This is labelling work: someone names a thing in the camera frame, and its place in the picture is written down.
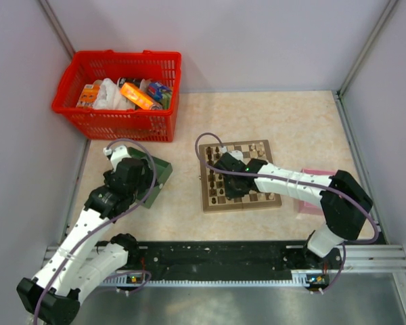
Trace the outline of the wooden chess board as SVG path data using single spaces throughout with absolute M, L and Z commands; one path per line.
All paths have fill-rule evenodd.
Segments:
M 248 140 L 244 142 L 225 143 L 228 150 L 242 152 L 244 163 L 257 158 L 273 162 L 269 141 L 267 139 Z M 215 173 L 200 163 L 200 180 L 202 189 L 202 208 L 205 213 L 241 211 L 255 209 L 280 208 L 281 196 L 274 193 L 249 191 L 241 198 L 228 199 L 223 176 Z

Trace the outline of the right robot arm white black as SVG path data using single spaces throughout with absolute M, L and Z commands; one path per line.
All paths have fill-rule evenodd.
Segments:
M 223 174 L 232 198 L 254 190 L 289 196 L 323 211 L 325 223 L 310 235 L 302 251 L 302 260 L 312 268 L 324 263 L 335 246 L 357 240 L 373 207 L 365 190 L 343 170 L 333 175 L 301 173 L 261 159 L 244 163 L 231 152 L 222 154 L 214 169 Z

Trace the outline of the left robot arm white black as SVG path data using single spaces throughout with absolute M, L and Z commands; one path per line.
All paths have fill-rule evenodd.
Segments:
M 139 263 L 136 239 L 119 234 L 91 261 L 87 257 L 113 224 L 135 210 L 156 185 L 154 159 L 123 158 L 104 173 L 104 184 L 91 191 L 74 227 L 53 257 L 32 278 L 23 278 L 17 293 L 33 323 L 71 324 L 88 295 L 121 267 Z

